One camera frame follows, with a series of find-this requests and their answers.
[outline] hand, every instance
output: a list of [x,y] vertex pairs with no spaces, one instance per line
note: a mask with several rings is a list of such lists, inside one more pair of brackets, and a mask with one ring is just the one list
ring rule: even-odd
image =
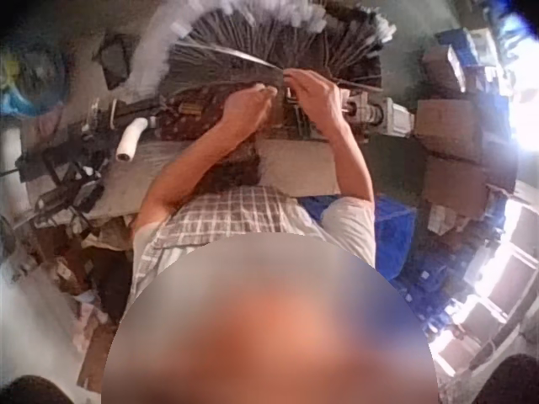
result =
[[340,89],[327,78],[312,71],[286,69],[285,83],[296,92],[303,111],[324,136],[331,139],[349,127]]
[[230,95],[225,102],[220,125],[241,143],[268,118],[276,95],[276,88],[261,83]]

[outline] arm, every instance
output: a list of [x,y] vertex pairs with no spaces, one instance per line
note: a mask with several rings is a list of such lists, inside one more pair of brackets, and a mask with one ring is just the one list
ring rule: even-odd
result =
[[133,234],[144,225],[165,221],[181,208],[204,175],[259,128],[276,94],[275,88],[257,84],[231,95],[221,121],[153,181],[133,225]]
[[328,139],[343,195],[374,203],[371,175],[344,119],[339,88],[316,72],[297,69],[285,71],[285,82],[296,92],[309,119]]

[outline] brush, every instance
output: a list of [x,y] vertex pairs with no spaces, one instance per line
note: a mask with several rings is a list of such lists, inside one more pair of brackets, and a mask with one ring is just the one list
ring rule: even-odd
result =
[[312,0],[174,0],[144,34],[129,84],[140,95],[212,82],[282,85],[289,67],[380,87],[378,52],[395,27],[376,10]]

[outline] white cylinder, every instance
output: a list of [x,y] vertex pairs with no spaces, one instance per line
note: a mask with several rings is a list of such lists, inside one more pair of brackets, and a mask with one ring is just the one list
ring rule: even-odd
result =
[[136,118],[124,130],[120,144],[116,149],[116,160],[119,162],[130,162],[135,157],[136,145],[141,138],[142,132],[148,127],[146,118]]

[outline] plaid shirt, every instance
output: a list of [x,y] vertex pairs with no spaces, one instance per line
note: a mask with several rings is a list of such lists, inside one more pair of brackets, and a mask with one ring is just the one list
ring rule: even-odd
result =
[[165,249],[179,247],[183,253],[190,253],[222,238],[246,233],[296,233],[284,211],[290,202],[295,200],[269,187],[240,187],[194,199],[160,226],[144,249],[135,268],[131,296],[140,294],[141,282],[159,265]]

